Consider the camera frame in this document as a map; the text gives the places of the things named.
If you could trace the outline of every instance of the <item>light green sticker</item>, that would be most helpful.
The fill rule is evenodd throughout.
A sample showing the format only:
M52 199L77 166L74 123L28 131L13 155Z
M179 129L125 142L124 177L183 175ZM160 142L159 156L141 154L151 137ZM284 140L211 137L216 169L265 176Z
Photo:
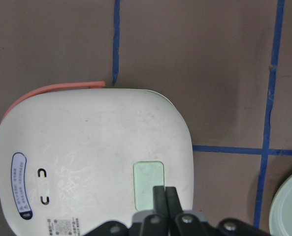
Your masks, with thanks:
M153 209L154 186L164 186L164 166L161 161L139 161L133 166L135 208Z

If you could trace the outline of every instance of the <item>qr code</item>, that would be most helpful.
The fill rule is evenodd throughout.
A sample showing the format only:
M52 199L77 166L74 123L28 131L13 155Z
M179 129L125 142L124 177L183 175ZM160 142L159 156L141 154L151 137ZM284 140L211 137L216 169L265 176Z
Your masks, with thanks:
M49 236L80 236L79 219L47 219Z

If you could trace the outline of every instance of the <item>blue and white label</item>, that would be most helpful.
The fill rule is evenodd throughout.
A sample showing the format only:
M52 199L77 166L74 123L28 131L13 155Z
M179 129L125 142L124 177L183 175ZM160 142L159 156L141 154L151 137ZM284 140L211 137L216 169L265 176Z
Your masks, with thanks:
M33 216L25 187L25 171L27 159L17 152L12 157L11 164L11 185L14 201L20 216L25 220L30 220Z

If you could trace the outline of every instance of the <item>bolt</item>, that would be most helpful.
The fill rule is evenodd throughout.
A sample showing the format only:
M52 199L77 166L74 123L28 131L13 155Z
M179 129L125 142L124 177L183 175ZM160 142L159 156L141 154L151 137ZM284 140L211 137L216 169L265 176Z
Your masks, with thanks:
M193 217L191 217L190 215L183 215L182 221L186 224L192 223Z
M154 215L153 217L151 217L150 219L151 224L157 224L160 222L160 218L156 215Z
M235 231L236 230L236 224L234 224L231 221L225 222L224 223L224 228L228 231Z
M121 228L118 225L114 225L110 228L111 234L118 233L121 230Z

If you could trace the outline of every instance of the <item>screw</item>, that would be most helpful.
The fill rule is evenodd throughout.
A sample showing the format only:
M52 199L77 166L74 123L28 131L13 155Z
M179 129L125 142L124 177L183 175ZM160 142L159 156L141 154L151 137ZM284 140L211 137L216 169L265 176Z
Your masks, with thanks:
M224 228L228 231L235 231L236 230L236 224L234 224L231 221L225 222L224 223Z
M151 217L150 222L151 224L157 224L160 222L160 218L154 215L153 217Z
M190 215L183 215L182 221L186 224L192 223L193 217L191 217Z
M111 234L115 234L115 233L118 233L119 231L121 230L121 228L117 225L114 225L110 228L110 232Z

